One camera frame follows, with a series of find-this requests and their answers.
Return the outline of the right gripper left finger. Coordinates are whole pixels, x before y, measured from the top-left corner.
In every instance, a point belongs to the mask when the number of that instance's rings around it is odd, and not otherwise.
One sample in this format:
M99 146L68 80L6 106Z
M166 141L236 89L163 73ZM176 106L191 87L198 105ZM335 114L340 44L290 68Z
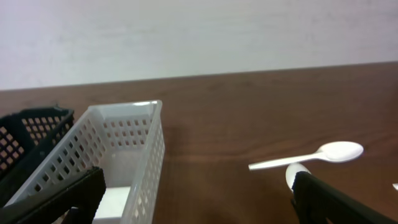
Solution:
M92 223L106 191L103 169L92 167L1 209L1 223Z

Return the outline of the white spoon vertical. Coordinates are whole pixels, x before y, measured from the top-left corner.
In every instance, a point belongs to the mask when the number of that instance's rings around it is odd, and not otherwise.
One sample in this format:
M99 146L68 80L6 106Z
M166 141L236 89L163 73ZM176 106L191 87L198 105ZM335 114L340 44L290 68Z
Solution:
M295 182L295 177L298 172L307 172L311 174L311 172L303 166L301 163L292 163L290 164L285 172L285 180L289 189L293 192L293 186Z

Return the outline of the white spoon horizontal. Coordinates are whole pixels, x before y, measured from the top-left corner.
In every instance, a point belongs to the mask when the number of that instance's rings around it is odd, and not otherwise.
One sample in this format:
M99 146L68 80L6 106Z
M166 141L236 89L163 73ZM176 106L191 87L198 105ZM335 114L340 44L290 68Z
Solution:
M363 152L364 147L359 143L351 141L335 141L320 146L312 154L257 162L249 164L248 168L249 170L268 169L317 159L332 163L342 163L358 158Z

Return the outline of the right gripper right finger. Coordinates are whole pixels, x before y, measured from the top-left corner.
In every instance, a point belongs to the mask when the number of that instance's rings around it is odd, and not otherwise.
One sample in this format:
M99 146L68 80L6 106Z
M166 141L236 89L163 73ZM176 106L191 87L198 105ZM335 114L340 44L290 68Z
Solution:
M300 223L397 224L308 172L296 173L292 189Z

